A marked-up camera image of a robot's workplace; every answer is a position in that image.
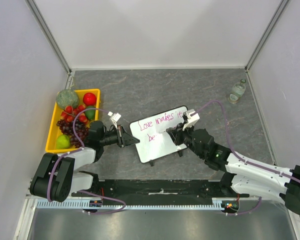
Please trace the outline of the white whiteboard black frame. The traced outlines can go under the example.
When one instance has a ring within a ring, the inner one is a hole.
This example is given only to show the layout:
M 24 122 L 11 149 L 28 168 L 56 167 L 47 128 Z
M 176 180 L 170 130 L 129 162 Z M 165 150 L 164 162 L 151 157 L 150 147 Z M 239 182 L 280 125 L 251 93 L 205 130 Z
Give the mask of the white whiteboard black frame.
M 183 113 L 187 110 L 182 105 L 129 124 L 132 135 L 140 140 L 135 146 L 141 163 L 145 164 L 187 148 L 185 144 L 175 145 L 167 132 L 158 133 L 182 123 Z

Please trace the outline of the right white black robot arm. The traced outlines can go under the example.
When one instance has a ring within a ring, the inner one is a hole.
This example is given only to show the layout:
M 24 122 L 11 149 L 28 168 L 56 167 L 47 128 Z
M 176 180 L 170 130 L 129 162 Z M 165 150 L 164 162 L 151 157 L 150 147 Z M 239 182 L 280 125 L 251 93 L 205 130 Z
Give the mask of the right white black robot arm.
M 225 197 L 234 194 L 257 196 L 283 204 L 300 215 L 300 165 L 293 169 L 260 162 L 215 142 L 206 129 L 183 128 L 182 124 L 166 130 L 176 145 L 186 145 L 215 171 L 223 171 L 219 191 Z

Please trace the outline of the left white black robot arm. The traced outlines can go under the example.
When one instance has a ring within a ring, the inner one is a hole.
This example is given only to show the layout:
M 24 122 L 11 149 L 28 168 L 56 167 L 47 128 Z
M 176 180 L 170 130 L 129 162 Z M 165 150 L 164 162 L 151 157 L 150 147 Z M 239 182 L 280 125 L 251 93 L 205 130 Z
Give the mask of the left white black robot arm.
M 84 147 L 61 154 L 47 152 L 42 156 L 29 192 L 49 202 L 60 203 L 80 190 L 89 197 L 94 197 L 100 191 L 99 183 L 94 181 L 96 175 L 75 171 L 84 165 L 97 162 L 105 146 L 117 145 L 124 148 L 138 143 L 140 140 L 127 133 L 121 125 L 106 130 L 102 121 L 93 121 L 89 126 Z

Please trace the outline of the green lime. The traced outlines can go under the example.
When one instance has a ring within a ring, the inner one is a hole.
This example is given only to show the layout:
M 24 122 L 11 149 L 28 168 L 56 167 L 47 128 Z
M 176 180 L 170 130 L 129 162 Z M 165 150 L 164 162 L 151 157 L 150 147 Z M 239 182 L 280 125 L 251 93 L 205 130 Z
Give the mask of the green lime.
M 89 121 L 93 121 L 95 119 L 95 115 L 96 115 L 95 107 L 93 105 L 87 106 L 84 114 Z

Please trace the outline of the purple grape bunch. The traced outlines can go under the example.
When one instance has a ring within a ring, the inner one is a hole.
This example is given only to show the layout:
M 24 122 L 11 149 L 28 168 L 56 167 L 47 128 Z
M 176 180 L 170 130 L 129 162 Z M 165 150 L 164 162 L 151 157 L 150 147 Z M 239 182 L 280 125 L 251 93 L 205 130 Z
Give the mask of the purple grape bunch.
M 73 126 L 73 122 L 65 122 L 64 120 L 59 120 L 56 126 L 61 131 L 61 135 L 67 135 L 70 138 L 70 147 L 79 148 L 82 147 L 84 140 L 89 134 L 89 128 L 78 120 Z

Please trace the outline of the red apple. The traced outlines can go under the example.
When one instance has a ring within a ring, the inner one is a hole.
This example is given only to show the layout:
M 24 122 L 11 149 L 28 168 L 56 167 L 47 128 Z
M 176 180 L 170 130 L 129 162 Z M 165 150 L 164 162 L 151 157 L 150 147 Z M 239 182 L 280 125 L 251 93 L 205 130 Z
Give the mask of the red apple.
M 94 106 L 97 102 L 97 97 L 92 92 L 87 92 L 84 94 L 82 101 L 86 106 Z

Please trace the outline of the red strawberry cluster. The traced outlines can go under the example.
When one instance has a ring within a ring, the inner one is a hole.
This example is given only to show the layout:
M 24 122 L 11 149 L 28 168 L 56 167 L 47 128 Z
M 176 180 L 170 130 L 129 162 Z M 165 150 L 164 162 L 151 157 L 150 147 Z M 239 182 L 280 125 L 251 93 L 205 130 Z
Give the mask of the red strawberry cluster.
M 60 119 L 70 123 L 73 122 L 75 117 L 77 117 L 77 120 L 80 123 L 87 124 L 88 123 L 88 118 L 86 117 L 85 113 L 80 113 L 81 111 L 85 110 L 87 108 L 86 105 L 80 104 L 78 107 L 73 107 L 71 105 L 67 105 L 65 109 L 62 111 L 60 114 Z

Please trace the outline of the green pear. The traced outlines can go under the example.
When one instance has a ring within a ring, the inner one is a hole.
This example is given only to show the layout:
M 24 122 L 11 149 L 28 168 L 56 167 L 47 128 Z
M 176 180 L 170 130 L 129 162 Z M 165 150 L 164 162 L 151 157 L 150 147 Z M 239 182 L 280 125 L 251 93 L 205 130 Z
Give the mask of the green pear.
M 68 135 L 62 134 L 56 139 L 56 144 L 55 144 L 56 149 L 58 150 L 69 149 L 70 146 L 71 146 L 71 142 Z

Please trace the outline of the green netted melon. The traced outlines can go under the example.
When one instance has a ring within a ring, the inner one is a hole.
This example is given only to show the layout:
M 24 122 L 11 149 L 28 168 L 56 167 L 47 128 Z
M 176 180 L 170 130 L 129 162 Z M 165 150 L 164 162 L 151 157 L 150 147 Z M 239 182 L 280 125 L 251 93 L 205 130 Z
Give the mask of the green netted melon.
M 61 90 L 56 96 L 56 104 L 61 108 L 65 109 L 67 106 L 77 108 L 80 103 L 78 94 L 71 89 Z

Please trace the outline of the clear glass bottle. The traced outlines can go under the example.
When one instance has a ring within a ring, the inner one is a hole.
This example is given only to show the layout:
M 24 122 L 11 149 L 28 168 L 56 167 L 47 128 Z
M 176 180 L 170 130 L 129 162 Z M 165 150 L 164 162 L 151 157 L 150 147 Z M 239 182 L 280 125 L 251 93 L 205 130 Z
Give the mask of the clear glass bottle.
M 237 82 L 231 89 L 231 93 L 229 94 L 228 100 L 235 104 L 237 103 L 243 96 L 246 91 L 246 79 L 241 79 L 240 82 Z

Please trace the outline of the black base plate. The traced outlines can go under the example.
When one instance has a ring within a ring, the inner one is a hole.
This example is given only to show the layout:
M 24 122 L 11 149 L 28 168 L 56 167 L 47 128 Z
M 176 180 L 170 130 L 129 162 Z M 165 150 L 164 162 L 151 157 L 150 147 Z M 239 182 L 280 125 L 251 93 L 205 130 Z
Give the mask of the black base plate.
M 105 179 L 99 180 L 87 191 L 122 200 L 127 205 L 209 205 L 213 198 L 249 197 L 248 194 L 223 190 L 219 180 L 206 179 Z

